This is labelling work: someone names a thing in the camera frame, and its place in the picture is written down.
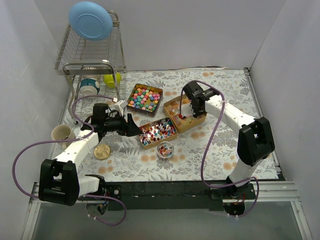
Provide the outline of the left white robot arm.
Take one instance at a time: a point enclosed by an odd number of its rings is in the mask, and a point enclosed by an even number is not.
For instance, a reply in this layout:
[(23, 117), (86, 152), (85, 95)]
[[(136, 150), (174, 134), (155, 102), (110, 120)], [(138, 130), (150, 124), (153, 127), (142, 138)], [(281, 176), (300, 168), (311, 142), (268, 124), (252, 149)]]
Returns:
[(123, 100), (110, 109), (106, 103), (96, 103), (92, 115), (84, 120), (79, 140), (73, 141), (54, 159), (45, 159), (40, 168), (38, 197), (41, 201), (72, 206), (79, 197), (90, 194), (95, 200), (106, 196), (104, 177), (94, 174), (78, 177), (77, 169), (87, 154), (105, 137), (116, 132), (120, 136), (142, 134), (130, 113), (124, 114)]

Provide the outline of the tin of lollipops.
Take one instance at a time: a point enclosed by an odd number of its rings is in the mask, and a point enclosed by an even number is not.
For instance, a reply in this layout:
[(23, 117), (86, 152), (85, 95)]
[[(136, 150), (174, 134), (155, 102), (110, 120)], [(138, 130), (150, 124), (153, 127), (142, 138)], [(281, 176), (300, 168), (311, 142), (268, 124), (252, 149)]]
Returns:
[(170, 117), (165, 117), (139, 127), (139, 140), (144, 150), (156, 147), (162, 142), (177, 138), (178, 131)]

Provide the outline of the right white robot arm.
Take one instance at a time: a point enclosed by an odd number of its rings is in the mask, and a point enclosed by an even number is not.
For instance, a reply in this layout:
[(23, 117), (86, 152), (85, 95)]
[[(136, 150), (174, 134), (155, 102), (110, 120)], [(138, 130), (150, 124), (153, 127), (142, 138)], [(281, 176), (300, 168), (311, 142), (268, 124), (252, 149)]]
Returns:
[(224, 185), (205, 183), (211, 189), (217, 189), (223, 195), (237, 199), (245, 192), (258, 165), (275, 150), (275, 142), (269, 120), (248, 115), (226, 101), (224, 94), (209, 85), (203, 89), (200, 80), (192, 80), (183, 88), (182, 93), (190, 100), (190, 107), (180, 106), (182, 117), (202, 114), (217, 117), (217, 122), (209, 137), (214, 138), (220, 123), (227, 125), (237, 136), (238, 161)]

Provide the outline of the clear glass bowl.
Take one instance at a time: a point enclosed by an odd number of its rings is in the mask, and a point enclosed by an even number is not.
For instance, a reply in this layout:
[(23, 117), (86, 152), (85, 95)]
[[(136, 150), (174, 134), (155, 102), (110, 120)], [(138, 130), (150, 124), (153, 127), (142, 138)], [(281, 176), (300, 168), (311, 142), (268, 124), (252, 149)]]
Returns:
[(174, 145), (168, 141), (163, 141), (157, 146), (157, 155), (160, 159), (169, 159), (174, 155)]

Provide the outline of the tin of star candies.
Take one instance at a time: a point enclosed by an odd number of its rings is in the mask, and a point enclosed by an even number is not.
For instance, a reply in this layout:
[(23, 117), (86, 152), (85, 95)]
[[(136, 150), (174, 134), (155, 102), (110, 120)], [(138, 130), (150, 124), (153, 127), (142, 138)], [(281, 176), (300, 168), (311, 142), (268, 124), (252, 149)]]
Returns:
[(155, 117), (163, 99), (161, 88), (137, 83), (127, 99), (127, 109), (131, 112)]

